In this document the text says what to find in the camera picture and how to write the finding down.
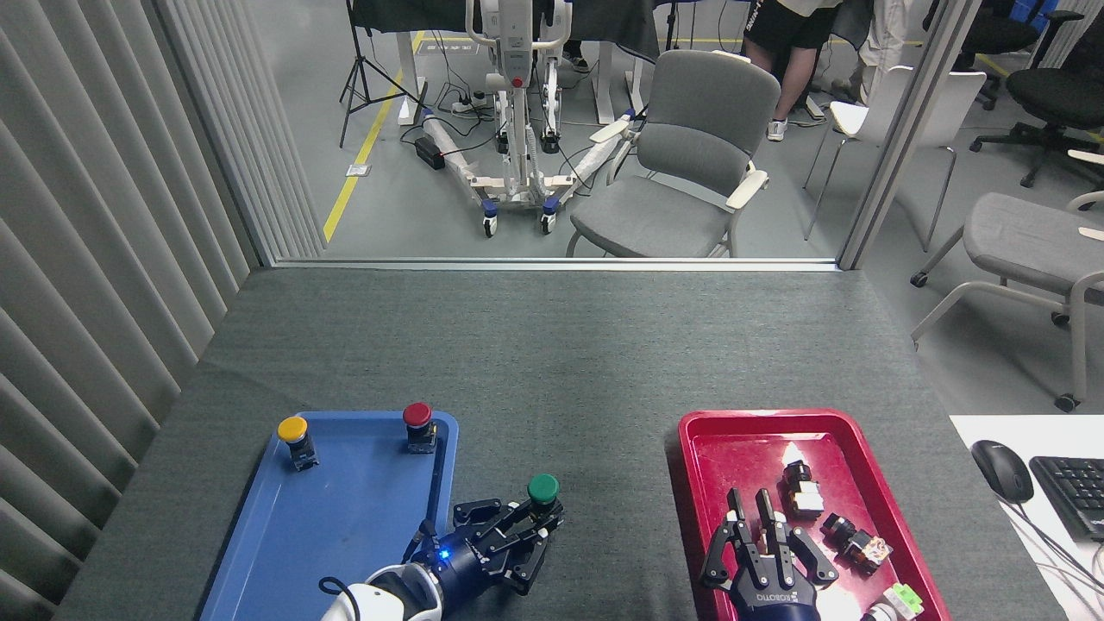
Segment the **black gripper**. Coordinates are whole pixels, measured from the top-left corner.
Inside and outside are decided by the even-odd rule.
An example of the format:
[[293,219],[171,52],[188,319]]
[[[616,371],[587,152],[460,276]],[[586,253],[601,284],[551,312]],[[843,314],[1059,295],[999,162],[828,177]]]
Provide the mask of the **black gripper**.
[[[773,558],[772,581],[761,586],[761,555],[750,534],[749,515],[737,488],[726,495],[729,511],[715,528],[705,550],[700,583],[705,588],[731,590],[731,604],[737,620],[820,620],[814,585],[829,585],[839,570],[813,540],[804,527],[792,527],[786,516],[773,507],[768,488],[756,493],[756,508],[765,536],[766,550]],[[737,573],[730,573],[723,551],[733,549]],[[797,573],[795,562],[806,573]]]
[[528,596],[549,550],[549,536],[564,522],[548,512],[537,522],[531,499],[476,499],[453,507],[453,531],[423,545],[423,565],[433,573],[442,601],[469,601],[492,586]]

